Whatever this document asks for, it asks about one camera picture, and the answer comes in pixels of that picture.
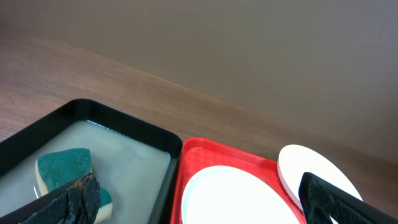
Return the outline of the red serving tray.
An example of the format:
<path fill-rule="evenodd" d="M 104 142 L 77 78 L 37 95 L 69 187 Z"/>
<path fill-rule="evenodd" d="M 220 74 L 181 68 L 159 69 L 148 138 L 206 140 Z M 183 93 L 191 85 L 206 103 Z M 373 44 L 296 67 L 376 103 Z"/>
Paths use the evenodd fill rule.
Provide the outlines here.
<path fill-rule="evenodd" d="M 218 165 L 236 167 L 261 179 L 285 201 L 298 222 L 306 224 L 303 212 L 290 199 L 282 186 L 276 161 L 205 138 L 190 138 L 183 143 L 170 217 L 171 224 L 182 224 L 181 199 L 189 179 L 199 170 Z"/>

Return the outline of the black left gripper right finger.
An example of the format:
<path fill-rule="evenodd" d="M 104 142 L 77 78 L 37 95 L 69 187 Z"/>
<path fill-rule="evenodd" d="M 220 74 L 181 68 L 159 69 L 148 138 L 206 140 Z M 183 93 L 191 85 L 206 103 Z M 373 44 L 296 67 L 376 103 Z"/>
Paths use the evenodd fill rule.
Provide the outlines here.
<path fill-rule="evenodd" d="M 303 174 L 298 194 L 308 224 L 397 224 L 396 218 L 310 172 Z"/>

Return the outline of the black water tray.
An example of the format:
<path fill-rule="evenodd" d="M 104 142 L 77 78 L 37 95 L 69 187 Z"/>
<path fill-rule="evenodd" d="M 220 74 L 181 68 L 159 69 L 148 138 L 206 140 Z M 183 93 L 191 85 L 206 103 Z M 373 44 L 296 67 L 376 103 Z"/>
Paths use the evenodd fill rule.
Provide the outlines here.
<path fill-rule="evenodd" d="M 1 143 L 1 215 L 40 196 L 40 156 L 71 148 L 91 152 L 93 172 L 113 201 L 108 223 L 170 221 L 182 140 L 87 99 L 68 102 Z"/>

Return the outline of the white plate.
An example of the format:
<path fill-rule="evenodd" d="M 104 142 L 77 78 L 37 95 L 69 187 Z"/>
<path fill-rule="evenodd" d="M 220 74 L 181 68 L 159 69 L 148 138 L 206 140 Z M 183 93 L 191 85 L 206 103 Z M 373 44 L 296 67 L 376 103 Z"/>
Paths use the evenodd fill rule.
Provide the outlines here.
<path fill-rule="evenodd" d="M 302 211 L 299 186 L 305 172 L 311 172 L 325 181 L 361 200 L 353 183 L 331 161 L 305 146 L 290 144 L 284 146 L 277 160 L 277 173 L 287 195 Z"/>

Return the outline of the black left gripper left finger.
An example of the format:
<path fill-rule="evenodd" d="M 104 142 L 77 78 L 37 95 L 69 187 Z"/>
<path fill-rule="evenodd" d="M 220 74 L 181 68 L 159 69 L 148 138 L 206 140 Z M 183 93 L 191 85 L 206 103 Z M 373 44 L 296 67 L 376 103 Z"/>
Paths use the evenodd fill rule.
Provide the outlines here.
<path fill-rule="evenodd" d="M 19 223 L 94 224 L 100 205 L 100 184 L 89 173 L 23 207 Z"/>

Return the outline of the light blue plate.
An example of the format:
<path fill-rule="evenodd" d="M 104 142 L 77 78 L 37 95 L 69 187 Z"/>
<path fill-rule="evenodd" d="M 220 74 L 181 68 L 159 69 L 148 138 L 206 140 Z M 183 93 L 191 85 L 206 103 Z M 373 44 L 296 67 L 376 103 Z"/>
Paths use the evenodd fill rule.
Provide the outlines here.
<path fill-rule="evenodd" d="M 184 224 L 299 224 L 287 203 L 254 175 L 211 166 L 187 182 L 181 201 Z"/>

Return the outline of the green yellow sponge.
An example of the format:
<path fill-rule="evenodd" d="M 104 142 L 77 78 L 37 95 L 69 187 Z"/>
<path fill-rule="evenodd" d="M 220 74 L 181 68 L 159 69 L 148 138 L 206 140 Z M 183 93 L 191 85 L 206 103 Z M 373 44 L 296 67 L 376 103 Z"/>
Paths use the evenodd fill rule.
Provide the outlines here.
<path fill-rule="evenodd" d="M 43 196 L 89 173 L 93 174 L 91 152 L 85 148 L 44 154 L 35 162 L 36 179 Z M 101 205 L 94 223 L 109 219 L 113 211 L 111 195 L 101 186 L 100 199 Z"/>

